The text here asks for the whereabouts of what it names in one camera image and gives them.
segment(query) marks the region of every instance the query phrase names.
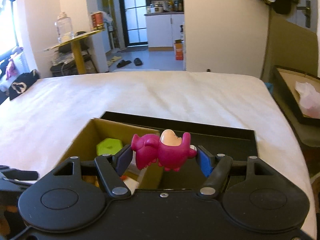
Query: glass door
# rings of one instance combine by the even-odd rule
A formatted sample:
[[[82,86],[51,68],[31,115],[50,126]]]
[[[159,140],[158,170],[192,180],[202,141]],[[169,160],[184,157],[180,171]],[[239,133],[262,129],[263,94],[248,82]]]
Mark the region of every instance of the glass door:
[[[127,46],[148,44],[146,28],[146,0],[120,0],[120,11]]]

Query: pink dinosaur toy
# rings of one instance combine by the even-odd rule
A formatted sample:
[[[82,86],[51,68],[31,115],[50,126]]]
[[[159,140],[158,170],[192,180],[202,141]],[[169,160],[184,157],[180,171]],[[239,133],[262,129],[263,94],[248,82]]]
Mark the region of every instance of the pink dinosaur toy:
[[[161,137],[147,134],[142,137],[134,135],[131,148],[136,152],[136,165],[139,170],[159,159],[159,166],[165,171],[179,171],[186,160],[196,156],[197,151],[190,145],[190,133],[184,133],[182,139],[172,130],[165,130]]]

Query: mattress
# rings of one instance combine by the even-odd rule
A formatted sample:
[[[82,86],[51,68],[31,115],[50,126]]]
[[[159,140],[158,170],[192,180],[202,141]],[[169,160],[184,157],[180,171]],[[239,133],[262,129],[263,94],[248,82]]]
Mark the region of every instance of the mattress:
[[[308,195],[302,229],[316,238],[299,144],[264,83],[252,76],[134,71],[40,79],[0,105],[0,163],[43,176],[88,120],[105,111],[255,130],[259,157]]]

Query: yellow table top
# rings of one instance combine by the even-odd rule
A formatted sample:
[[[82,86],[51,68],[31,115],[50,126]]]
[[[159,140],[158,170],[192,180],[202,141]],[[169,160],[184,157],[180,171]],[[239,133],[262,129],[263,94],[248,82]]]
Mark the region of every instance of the yellow table top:
[[[78,40],[84,39],[84,38],[86,38],[86,37],[88,37],[88,36],[94,35],[94,34],[96,34],[96,33],[103,32],[103,31],[105,31],[105,30],[106,30],[106,29],[97,30],[97,31],[87,32],[87,33],[84,33],[84,34],[75,36],[75,37],[74,37],[73,39],[71,39],[71,40],[68,40],[68,41],[62,42],[62,43],[60,43],[60,44],[54,45],[54,46],[52,46],[52,47],[50,47],[50,48],[44,49],[44,51],[49,51],[49,50],[51,50],[51,49],[58,48],[58,47],[60,47],[60,46],[66,45],[66,44],[68,44],[68,43],[70,43],[70,42],[72,42],[72,41],[78,41]]]

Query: kitchen counter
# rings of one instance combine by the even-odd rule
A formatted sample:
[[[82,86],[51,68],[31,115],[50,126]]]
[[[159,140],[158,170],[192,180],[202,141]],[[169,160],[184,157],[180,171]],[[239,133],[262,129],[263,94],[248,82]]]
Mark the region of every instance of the kitchen counter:
[[[151,16],[151,15],[167,15],[167,14],[184,14],[184,12],[147,13],[147,14],[145,14],[145,16]]]

